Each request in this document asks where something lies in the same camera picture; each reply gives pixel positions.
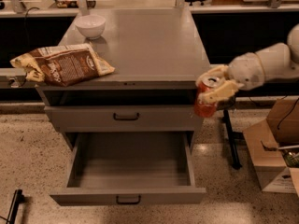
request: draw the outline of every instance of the snack bag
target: snack bag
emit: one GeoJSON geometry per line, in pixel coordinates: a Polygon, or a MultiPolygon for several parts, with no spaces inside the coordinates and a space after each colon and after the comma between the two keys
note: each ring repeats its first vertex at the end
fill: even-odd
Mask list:
{"type": "Polygon", "coordinates": [[[65,87],[114,72],[86,43],[34,49],[10,63],[23,68],[29,81],[65,87]]]}

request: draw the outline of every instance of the white bowl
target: white bowl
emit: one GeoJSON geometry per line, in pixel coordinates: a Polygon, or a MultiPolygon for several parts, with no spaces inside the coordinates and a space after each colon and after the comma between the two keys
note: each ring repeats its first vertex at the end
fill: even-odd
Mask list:
{"type": "Polygon", "coordinates": [[[106,19],[99,15],[86,15],[76,18],[75,26],[78,31],[89,39],[96,39],[105,30],[106,19]]]}

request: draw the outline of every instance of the drawer handle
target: drawer handle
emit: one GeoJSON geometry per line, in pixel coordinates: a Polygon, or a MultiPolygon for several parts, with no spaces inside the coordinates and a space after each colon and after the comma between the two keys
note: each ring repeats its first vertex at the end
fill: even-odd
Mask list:
{"type": "Polygon", "coordinates": [[[116,121],[135,121],[139,119],[139,113],[135,113],[133,116],[120,116],[116,113],[113,114],[113,119],[116,121]]]}
{"type": "Polygon", "coordinates": [[[121,202],[120,201],[120,196],[116,196],[116,203],[118,205],[137,205],[137,204],[140,204],[140,202],[141,202],[141,196],[140,195],[138,195],[138,199],[135,202],[121,202]]]}

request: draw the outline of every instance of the cabinet top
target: cabinet top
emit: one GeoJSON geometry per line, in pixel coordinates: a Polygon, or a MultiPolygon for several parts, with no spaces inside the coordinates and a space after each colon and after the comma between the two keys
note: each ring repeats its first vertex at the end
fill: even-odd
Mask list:
{"type": "Polygon", "coordinates": [[[209,67],[187,8],[91,9],[90,13],[107,19],[102,36],[85,39],[72,23],[59,45],[91,43],[116,69],[76,87],[99,82],[194,82],[209,67]]]}

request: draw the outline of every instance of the drawer front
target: drawer front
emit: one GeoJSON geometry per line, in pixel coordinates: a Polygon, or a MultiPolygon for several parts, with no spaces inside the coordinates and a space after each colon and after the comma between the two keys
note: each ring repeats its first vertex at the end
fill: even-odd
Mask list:
{"type": "Polygon", "coordinates": [[[61,206],[83,205],[143,205],[143,204],[198,204],[206,189],[76,189],[53,192],[50,197],[61,206]]]}
{"type": "Polygon", "coordinates": [[[46,107],[58,132],[194,131],[192,105],[46,107]]]}

